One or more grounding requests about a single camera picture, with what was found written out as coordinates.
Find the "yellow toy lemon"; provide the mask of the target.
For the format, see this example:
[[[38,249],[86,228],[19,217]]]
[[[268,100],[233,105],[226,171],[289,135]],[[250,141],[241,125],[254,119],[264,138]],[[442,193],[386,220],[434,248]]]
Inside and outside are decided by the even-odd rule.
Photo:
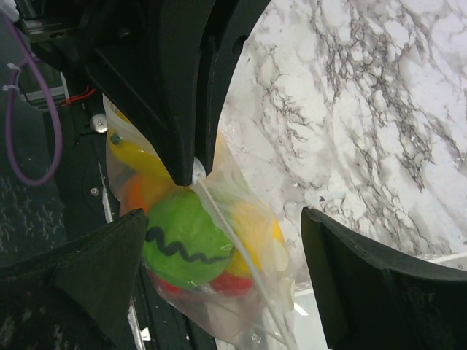
[[[273,240],[285,244],[277,219],[263,204],[246,201],[232,205],[230,218],[234,232],[244,244],[254,266],[262,271],[261,259],[266,247]]]

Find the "red toy apple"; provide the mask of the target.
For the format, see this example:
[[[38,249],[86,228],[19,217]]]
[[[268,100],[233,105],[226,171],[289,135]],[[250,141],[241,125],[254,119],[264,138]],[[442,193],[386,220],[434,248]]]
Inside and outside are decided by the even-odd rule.
[[[186,289],[173,286],[167,281],[164,281],[160,277],[156,276],[151,270],[147,270],[147,273],[150,277],[152,285],[154,286],[157,292],[171,297],[178,297],[187,293]]]

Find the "clear zip top bag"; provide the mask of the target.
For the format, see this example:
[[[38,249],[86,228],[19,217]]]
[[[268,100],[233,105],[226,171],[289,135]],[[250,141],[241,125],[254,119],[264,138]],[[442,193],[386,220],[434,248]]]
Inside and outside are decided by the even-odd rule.
[[[171,179],[142,133],[108,99],[107,172],[120,213],[146,218],[142,261],[158,294],[240,349],[295,349],[295,269],[279,223],[247,184],[223,134],[214,168]]]

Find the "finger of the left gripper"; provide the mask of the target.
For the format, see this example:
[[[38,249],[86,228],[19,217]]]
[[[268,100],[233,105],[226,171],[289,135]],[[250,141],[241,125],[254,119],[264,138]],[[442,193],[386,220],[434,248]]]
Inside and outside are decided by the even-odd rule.
[[[269,0],[216,1],[201,40],[196,91],[196,158],[213,169],[220,114],[242,53]]]

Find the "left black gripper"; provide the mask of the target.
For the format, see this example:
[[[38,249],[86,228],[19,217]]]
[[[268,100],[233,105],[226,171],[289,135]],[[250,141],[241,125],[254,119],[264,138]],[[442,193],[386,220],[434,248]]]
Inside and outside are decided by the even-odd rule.
[[[93,83],[152,144],[178,185],[195,157],[203,1],[15,1],[36,57]]]

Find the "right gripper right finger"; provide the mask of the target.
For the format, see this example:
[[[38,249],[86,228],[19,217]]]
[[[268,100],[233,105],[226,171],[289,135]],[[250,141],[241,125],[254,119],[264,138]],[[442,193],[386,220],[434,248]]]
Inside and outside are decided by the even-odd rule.
[[[317,209],[301,212],[329,349],[465,349],[466,272],[411,257]]]

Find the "orange toy fruit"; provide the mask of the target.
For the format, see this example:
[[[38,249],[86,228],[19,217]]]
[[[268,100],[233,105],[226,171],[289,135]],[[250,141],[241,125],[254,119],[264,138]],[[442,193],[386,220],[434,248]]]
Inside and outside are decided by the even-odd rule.
[[[175,190],[176,186],[171,180],[136,174],[123,186],[120,214],[126,214],[134,209],[143,209],[146,214],[155,203]]]

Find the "yellow toy mango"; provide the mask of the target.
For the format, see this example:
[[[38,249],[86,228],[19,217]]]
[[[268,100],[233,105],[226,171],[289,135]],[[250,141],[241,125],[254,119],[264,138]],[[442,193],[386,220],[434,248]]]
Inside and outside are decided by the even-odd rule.
[[[163,179],[171,178],[153,146],[122,112],[110,110],[107,116],[107,141],[117,160],[135,171]]]

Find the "dark green toy melon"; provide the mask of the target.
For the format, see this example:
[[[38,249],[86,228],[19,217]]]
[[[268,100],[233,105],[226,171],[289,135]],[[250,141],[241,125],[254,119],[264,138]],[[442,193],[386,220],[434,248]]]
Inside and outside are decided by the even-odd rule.
[[[194,192],[177,192],[147,213],[144,262],[173,286],[192,289],[210,282],[228,267],[233,250]]]

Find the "small red toy fruit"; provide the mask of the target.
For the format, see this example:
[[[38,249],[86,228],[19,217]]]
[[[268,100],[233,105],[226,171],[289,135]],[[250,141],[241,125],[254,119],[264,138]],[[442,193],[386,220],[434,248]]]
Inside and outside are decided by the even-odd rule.
[[[241,277],[223,272],[211,280],[209,284],[216,292],[221,292],[230,297],[237,297],[244,295],[252,288],[253,280],[250,277]]]

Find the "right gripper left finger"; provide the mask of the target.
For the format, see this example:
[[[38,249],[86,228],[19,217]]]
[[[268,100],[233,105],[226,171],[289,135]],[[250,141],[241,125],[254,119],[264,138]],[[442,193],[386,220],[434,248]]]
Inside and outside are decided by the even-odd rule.
[[[116,349],[146,232],[141,209],[1,269],[2,349]]]

